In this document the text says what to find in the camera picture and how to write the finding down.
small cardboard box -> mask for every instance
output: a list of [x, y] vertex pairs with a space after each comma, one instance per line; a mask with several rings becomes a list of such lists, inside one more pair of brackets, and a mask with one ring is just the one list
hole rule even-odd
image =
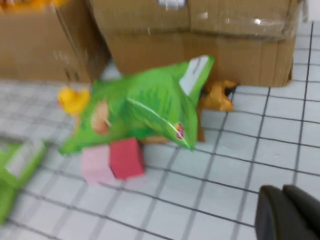
[[92, 0], [103, 33], [145, 33], [190, 30], [276, 39], [296, 34], [301, 0], [186, 0], [170, 7], [166, 0]]
[[292, 79], [295, 38], [265, 41], [190, 32], [105, 37], [119, 71], [124, 74], [211, 55], [215, 61], [208, 81], [282, 87]]
[[110, 54], [85, 0], [0, 14], [0, 78], [90, 82]]

yellow rubber duck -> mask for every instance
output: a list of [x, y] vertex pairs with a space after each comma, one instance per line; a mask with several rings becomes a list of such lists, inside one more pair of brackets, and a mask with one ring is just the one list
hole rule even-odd
[[77, 92], [73, 88], [65, 86], [58, 92], [58, 103], [64, 111], [71, 116], [79, 116], [90, 101], [91, 95], [88, 89]]

plastic packaging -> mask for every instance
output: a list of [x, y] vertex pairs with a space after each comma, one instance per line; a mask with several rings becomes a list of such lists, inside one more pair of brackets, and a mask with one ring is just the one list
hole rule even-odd
[[214, 59], [202, 56], [175, 65], [93, 84], [81, 124], [60, 149], [63, 154], [121, 139], [161, 135], [193, 149], [197, 104]]
[[0, 140], [0, 225], [10, 214], [19, 189], [35, 172], [46, 149], [42, 141]]

black object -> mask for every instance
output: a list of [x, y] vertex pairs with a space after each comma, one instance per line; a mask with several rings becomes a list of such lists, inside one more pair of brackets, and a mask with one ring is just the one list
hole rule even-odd
[[258, 240], [320, 240], [320, 202], [294, 185], [262, 186], [254, 227]]

green chip bag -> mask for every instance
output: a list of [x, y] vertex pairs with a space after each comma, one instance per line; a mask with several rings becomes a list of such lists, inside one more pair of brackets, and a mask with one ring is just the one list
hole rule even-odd
[[193, 149], [196, 107], [213, 63], [212, 57], [201, 56], [116, 81], [96, 81], [80, 115], [80, 126], [60, 152], [70, 154], [84, 147], [154, 135]]
[[0, 139], [0, 225], [10, 214], [19, 190], [46, 153], [42, 141], [13, 143]]

